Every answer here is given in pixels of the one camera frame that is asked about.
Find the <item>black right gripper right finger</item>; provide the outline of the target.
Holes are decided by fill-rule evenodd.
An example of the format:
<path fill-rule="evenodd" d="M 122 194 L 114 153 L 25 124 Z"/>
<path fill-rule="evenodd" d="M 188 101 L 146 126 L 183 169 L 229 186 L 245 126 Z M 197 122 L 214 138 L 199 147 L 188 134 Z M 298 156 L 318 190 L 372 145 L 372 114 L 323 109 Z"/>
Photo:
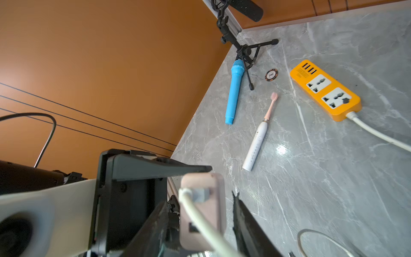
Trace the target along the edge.
<path fill-rule="evenodd" d="M 247 257 L 282 257 L 259 226 L 239 193 L 233 195 L 233 231 L 237 249 Z"/>

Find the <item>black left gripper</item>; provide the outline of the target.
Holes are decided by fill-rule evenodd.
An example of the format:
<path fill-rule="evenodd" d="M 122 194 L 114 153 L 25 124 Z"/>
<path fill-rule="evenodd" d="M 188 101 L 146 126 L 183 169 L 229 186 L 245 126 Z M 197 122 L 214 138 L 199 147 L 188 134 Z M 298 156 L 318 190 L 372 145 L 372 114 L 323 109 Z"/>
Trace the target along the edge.
<path fill-rule="evenodd" d="M 100 155 L 91 223 L 93 257 L 122 257 L 157 205 L 166 201 L 168 179 L 212 171 L 142 151 L 110 149 Z"/>

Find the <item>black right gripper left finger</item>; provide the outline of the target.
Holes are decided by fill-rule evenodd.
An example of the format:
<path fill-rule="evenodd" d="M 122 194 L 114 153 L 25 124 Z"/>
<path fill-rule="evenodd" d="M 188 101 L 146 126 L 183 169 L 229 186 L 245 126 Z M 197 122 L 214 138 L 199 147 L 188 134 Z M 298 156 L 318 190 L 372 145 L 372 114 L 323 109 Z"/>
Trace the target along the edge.
<path fill-rule="evenodd" d="M 161 202 L 133 237 L 122 257 L 178 257 L 179 215 L 170 212 L 168 203 Z"/>

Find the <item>pink usb charger block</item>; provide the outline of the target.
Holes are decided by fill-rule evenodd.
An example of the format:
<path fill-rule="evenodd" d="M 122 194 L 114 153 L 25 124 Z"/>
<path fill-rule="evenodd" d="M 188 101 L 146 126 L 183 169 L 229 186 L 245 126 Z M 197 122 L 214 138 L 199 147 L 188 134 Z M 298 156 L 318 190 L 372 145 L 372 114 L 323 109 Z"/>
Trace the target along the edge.
<path fill-rule="evenodd" d="M 224 235 L 227 227 L 224 177 L 214 172 L 188 173 L 182 177 L 180 187 L 192 190 L 195 207 Z M 195 252 L 212 250 L 182 204 L 179 232 L 180 244 L 184 249 Z"/>

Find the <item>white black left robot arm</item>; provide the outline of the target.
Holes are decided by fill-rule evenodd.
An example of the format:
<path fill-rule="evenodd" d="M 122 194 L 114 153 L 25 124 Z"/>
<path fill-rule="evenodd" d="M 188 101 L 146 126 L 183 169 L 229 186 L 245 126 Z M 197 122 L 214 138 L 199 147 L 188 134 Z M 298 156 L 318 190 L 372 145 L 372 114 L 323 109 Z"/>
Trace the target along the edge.
<path fill-rule="evenodd" d="M 210 245 L 175 196 L 172 177 L 206 179 L 191 166 L 142 151 L 100 155 L 96 179 L 1 162 L 1 256 L 185 257 Z"/>

